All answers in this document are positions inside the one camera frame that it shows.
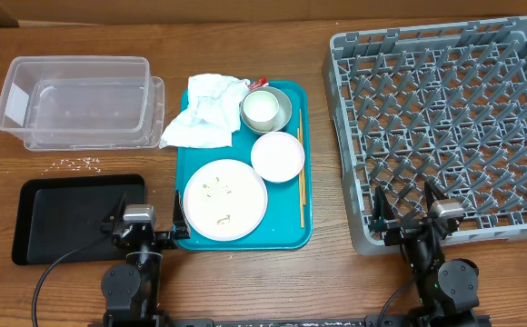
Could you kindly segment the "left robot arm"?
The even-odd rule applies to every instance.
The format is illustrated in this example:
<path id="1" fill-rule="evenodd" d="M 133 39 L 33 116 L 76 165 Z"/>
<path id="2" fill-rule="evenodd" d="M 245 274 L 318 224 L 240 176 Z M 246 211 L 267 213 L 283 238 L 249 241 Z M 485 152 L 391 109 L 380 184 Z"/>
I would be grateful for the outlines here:
<path id="1" fill-rule="evenodd" d="M 106 299 L 104 326 L 174 326 L 159 308 L 163 251 L 190 237 L 179 192 L 174 196 L 174 227 L 157 231 L 154 207 L 121 198 L 103 219 L 101 231 L 126 252 L 125 262 L 108 269 L 101 281 Z"/>

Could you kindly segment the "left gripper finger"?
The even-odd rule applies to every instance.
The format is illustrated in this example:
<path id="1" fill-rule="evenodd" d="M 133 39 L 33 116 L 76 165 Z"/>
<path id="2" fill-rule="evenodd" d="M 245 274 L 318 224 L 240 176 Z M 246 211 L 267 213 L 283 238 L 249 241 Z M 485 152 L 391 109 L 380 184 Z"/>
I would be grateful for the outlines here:
<path id="1" fill-rule="evenodd" d="M 189 239 L 190 228 L 184 214 L 183 199 L 178 190 L 174 195 L 173 232 L 177 240 Z"/>
<path id="2" fill-rule="evenodd" d="M 117 204 L 110 210 L 110 212 L 103 219 L 103 223 L 116 223 L 123 220 L 124 211 L 126 208 L 126 193 L 123 193 Z"/>

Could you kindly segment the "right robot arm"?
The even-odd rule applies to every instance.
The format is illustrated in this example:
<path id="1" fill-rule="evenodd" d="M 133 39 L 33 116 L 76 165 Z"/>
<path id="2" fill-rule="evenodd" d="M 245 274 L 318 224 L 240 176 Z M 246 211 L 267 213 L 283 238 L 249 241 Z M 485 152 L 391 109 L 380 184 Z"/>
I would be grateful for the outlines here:
<path id="1" fill-rule="evenodd" d="M 413 277 L 383 305 L 376 326 L 489 326 L 490 318 L 474 312 L 479 302 L 479 268 L 467 259 L 446 260 L 441 241 L 455 232 L 465 217 L 462 205 L 448 198 L 432 181 L 424 184 L 427 214 L 419 221 L 394 219 L 381 186 L 375 188 L 369 229 L 383 233 L 387 246 L 397 246 Z M 387 311 L 404 291 L 417 288 L 420 306 L 402 316 Z"/>

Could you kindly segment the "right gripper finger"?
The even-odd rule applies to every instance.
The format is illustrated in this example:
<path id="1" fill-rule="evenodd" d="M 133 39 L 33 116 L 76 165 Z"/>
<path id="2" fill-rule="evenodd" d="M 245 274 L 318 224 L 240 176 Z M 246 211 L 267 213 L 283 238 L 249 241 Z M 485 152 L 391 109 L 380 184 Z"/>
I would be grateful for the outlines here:
<path id="1" fill-rule="evenodd" d="M 389 204 L 384 189 L 378 185 L 373 197 L 373 215 L 370 227 L 386 227 L 389 222 L 395 220 L 393 208 Z"/>
<path id="2" fill-rule="evenodd" d="M 440 212 L 448 197 L 435 185 L 434 180 L 424 183 L 424 195 L 429 212 Z"/>

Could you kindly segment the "white cup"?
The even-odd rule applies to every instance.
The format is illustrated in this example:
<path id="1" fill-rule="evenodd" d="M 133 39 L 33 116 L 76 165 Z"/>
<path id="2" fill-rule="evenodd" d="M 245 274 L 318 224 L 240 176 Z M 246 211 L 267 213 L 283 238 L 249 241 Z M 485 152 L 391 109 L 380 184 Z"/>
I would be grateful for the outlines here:
<path id="1" fill-rule="evenodd" d="M 258 131 L 271 131 L 279 112 L 277 98 L 268 91 L 253 91 L 243 101 L 247 123 Z"/>

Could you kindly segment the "white napkin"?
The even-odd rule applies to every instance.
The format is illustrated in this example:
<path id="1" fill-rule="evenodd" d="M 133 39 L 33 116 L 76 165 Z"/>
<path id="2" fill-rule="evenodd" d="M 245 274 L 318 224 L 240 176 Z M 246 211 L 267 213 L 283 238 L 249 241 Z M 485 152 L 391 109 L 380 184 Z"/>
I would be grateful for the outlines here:
<path id="1" fill-rule="evenodd" d="M 241 127 L 239 106 L 249 84 L 248 79 L 222 74 L 191 76 L 188 105 L 167 125 L 159 147 L 231 147 L 233 133 Z"/>

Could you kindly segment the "grey bowl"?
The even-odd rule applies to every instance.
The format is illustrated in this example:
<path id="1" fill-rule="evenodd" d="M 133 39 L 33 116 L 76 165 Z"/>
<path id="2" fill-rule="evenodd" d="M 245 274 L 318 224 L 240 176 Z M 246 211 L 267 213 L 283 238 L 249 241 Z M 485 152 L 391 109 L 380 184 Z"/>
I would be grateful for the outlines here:
<path id="1" fill-rule="evenodd" d="M 267 131 L 267 132 L 258 131 L 258 130 L 253 129 L 247 123 L 247 119 L 245 118 L 244 112 L 243 112 L 243 101 L 244 100 L 242 100 L 242 102 L 240 103 L 240 115 L 241 115 L 241 118 L 242 118 L 243 122 L 256 134 L 267 134 L 267 133 L 270 133 L 270 132 L 278 132 L 278 131 L 283 130 L 284 127 L 290 121 L 290 119 L 292 117 L 292 112 L 293 112 L 292 102 L 289 100 L 287 94 L 284 91 L 281 91 L 280 89 L 275 88 L 275 87 L 271 87 L 271 86 L 263 86 L 263 87 L 254 89 L 254 90 L 250 91 L 249 93 L 251 93 L 253 91 L 268 91 L 268 92 L 272 93 L 278 100 L 279 112 L 278 112 L 278 115 L 276 116 L 275 124 L 274 124 L 273 129 L 271 131 Z"/>

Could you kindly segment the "red snack wrapper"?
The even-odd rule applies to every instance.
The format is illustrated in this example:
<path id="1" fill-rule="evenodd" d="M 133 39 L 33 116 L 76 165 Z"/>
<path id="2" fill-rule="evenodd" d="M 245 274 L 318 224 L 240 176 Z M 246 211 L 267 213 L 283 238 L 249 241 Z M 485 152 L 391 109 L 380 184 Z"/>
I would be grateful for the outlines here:
<path id="1" fill-rule="evenodd" d="M 262 77 L 258 79 L 257 81 L 254 81 L 251 84 L 249 84 L 248 88 L 250 91 L 252 91 L 254 89 L 267 86 L 268 84 L 269 84 L 268 80 L 265 77 Z"/>

